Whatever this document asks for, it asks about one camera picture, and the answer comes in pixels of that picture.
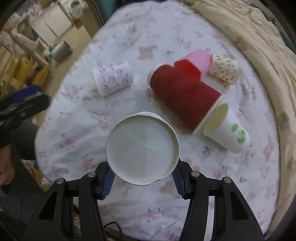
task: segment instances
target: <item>cream blanket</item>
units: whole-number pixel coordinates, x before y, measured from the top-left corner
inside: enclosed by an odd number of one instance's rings
[[[241,0],[183,0],[243,52],[256,69],[275,110],[280,142],[280,190],[269,228],[275,229],[296,193],[296,55],[262,12]]]

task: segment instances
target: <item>floral tablecloth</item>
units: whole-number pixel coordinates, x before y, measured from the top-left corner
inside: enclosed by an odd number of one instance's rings
[[[240,77],[228,86],[211,76],[203,81],[224,94],[247,129],[251,144],[233,154],[203,136],[189,133],[181,121],[148,88],[147,75],[160,63],[173,63],[196,49],[235,58]],[[134,73],[132,86],[105,98],[98,94],[92,69],[127,61]],[[187,6],[169,0],[147,1],[119,9],[94,36],[73,65],[52,100],[38,131],[36,153],[40,169],[52,182],[80,178],[105,161],[105,142],[122,118],[141,111],[160,115],[175,129],[180,157],[205,176],[230,176],[248,201],[263,232],[273,217],[279,189],[279,145],[274,111],[260,79],[240,50]],[[178,240],[188,201],[172,176],[145,187],[115,178],[111,193],[99,202],[104,223],[116,221],[126,235],[142,240]],[[205,240],[211,239],[213,198]]]

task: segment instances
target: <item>white cup with green leaves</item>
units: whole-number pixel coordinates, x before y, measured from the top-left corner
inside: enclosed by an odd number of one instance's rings
[[[248,132],[227,103],[215,108],[205,124],[203,134],[232,153],[240,153],[250,145]]]

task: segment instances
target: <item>white cabinet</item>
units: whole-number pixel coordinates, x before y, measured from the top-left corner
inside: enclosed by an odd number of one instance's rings
[[[48,45],[51,45],[72,26],[71,21],[58,5],[53,5],[46,9],[30,24]]]

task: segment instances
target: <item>screw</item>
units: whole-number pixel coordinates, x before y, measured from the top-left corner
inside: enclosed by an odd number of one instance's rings
[[[60,178],[57,179],[57,184],[62,184],[63,182],[64,182],[63,178],[60,177]]]
[[[198,177],[200,173],[198,171],[192,171],[191,175],[194,177]]]
[[[87,175],[88,175],[89,177],[94,177],[94,176],[96,175],[96,173],[95,173],[95,172],[89,172]]]
[[[226,183],[231,183],[231,178],[230,178],[230,177],[225,177],[225,178],[224,178],[224,182],[226,182]]]

